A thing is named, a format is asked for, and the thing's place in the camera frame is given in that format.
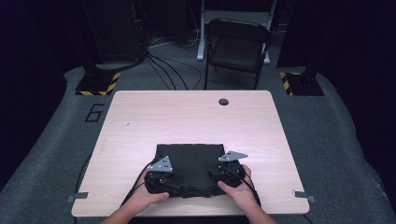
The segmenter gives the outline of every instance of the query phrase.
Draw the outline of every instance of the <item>human hand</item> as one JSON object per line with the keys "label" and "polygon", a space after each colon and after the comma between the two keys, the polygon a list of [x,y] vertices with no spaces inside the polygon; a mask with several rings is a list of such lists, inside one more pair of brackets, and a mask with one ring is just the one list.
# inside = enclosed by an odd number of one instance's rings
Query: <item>human hand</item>
{"label": "human hand", "polygon": [[117,211],[111,214],[110,217],[106,218],[102,224],[128,223],[136,214],[148,208],[152,203],[166,200],[169,197],[169,193],[166,192],[158,194],[149,193],[144,184],[145,176],[148,171],[149,169],[147,169],[137,181],[137,187],[131,198],[129,198],[123,206],[117,209]]}
{"label": "human hand", "polygon": [[[253,186],[250,178],[251,170],[246,166],[242,165],[245,169],[247,176],[245,176],[245,180],[249,183],[250,186]],[[219,187],[229,194],[233,198],[233,202],[244,212],[251,208],[252,206],[258,206],[257,201],[253,195],[251,189],[245,183],[242,183],[236,188],[230,187],[222,181],[218,182]]]}
{"label": "human hand", "polygon": [[169,197],[169,193],[167,192],[158,194],[149,193],[144,184],[145,176],[148,172],[149,169],[142,174],[140,179],[137,181],[137,187],[134,190],[134,194],[132,194],[131,198],[124,204],[124,207],[134,215],[148,208],[150,204],[166,200]]}

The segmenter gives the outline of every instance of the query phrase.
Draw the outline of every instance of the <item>wooden table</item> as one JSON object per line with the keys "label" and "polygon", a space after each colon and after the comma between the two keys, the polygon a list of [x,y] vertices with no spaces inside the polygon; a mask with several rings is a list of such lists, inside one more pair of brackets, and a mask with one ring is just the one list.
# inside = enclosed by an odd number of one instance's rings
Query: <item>wooden table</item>
{"label": "wooden table", "polygon": [[[228,105],[220,105],[225,98]],[[75,217],[107,217],[120,207],[157,144],[223,144],[248,154],[262,208],[269,214],[303,214],[307,199],[269,91],[118,91],[108,110],[76,199]],[[242,212],[228,195],[171,198],[142,217],[232,216]]]}

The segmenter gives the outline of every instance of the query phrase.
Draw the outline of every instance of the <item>black cloth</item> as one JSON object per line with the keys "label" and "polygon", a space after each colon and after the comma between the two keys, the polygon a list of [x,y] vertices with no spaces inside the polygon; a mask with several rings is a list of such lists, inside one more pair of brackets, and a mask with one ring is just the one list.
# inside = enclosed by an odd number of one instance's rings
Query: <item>black cloth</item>
{"label": "black cloth", "polygon": [[168,156],[173,176],[167,178],[165,187],[180,188],[170,197],[211,197],[224,194],[209,173],[219,171],[219,157],[224,155],[223,145],[171,144],[158,145],[154,163]]}

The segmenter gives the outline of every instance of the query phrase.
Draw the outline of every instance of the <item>metal bracket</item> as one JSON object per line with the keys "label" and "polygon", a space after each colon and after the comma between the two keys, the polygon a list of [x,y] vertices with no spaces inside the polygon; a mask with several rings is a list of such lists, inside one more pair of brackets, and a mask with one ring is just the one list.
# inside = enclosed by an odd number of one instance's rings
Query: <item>metal bracket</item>
{"label": "metal bracket", "polygon": [[73,203],[75,199],[86,199],[88,197],[88,192],[78,192],[73,195],[69,195],[66,198],[66,203]]}
{"label": "metal bracket", "polygon": [[150,171],[156,171],[156,172],[167,172],[171,173],[173,171],[171,161],[169,160],[169,157],[166,156],[159,161],[155,162],[149,167]]}
{"label": "metal bracket", "polygon": [[243,153],[234,152],[234,151],[228,151],[226,154],[219,157],[219,161],[236,161],[239,159],[246,158],[247,156],[248,156],[248,154],[243,154]]}
{"label": "metal bracket", "polygon": [[295,191],[295,190],[293,190],[293,195],[296,197],[296,198],[305,198],[305,199],[307,199],[309,202],[311,202],[311,203],[315,203],[316,201],[317,201],[317,199],[315,198],[315,196],[313,196],[313,195],[308,195],[307,193],[305,193],[305,192],[302,192],[302,191]]}

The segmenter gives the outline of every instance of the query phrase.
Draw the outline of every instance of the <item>black speaker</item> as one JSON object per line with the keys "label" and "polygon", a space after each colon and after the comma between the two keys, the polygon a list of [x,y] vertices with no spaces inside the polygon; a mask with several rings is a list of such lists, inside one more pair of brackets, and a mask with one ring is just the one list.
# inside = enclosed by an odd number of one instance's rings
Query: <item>black speaker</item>
{"label": "black speaker", "polygon": [[135,62],[146,53],[146,22],[141,1],[82,0],[103,62]]}

